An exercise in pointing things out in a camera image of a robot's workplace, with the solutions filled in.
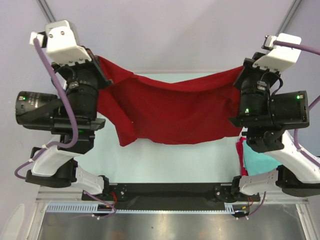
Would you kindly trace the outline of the red t shirt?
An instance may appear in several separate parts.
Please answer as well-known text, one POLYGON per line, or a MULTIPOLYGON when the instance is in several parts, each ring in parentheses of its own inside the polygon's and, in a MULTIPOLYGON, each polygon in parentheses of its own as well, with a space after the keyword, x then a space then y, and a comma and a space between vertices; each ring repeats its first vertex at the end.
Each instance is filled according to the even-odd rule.
POLYGON ((238 113, 240 92, 234 82, 242 67, 167 83, 137 75, 103 57, 99 63, 113 83, 99 91, 97 110, 115 126, 123 147, 137 139, 193 145, 241 132, 230 119, 238 113))

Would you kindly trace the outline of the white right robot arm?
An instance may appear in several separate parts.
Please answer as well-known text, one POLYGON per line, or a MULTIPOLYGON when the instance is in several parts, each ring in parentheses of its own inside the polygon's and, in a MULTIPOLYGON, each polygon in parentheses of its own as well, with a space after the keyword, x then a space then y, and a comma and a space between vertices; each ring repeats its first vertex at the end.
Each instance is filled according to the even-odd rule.
POLYGON ((289 133, 310 125, 307 92, 271 92, 276 82, 283 85, 280 72, 254 67, 257 60, 246 58, 243 62, 234 83, 240 91, 239 107, 229 120, 235 127, 246 129, 242 135, 253 151, 273 157, 280 165, 266 173, 234 177, 230 194, 237 201, 273 191, 300 198, 319 195, 320 159, 289 133))

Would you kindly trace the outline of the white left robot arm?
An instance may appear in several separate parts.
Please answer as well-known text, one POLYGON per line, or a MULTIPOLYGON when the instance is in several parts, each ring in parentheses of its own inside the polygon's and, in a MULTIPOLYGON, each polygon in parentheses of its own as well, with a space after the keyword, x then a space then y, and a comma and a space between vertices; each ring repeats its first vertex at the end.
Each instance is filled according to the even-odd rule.
POLYGON ((80 167, 77 157, 93 149, 95 133, 106 121, 97 116, 99 91, 112 85, 103 74, 98 57, 92 53, 83 63, 51 67, 66 85, 58 95, 21 91, 15 102, 16 122, 29 130, 47 131, 51 140, 32 149, 24 180, 50 187, 82 189, 100 200, 110 196, 109 179, 80 167))

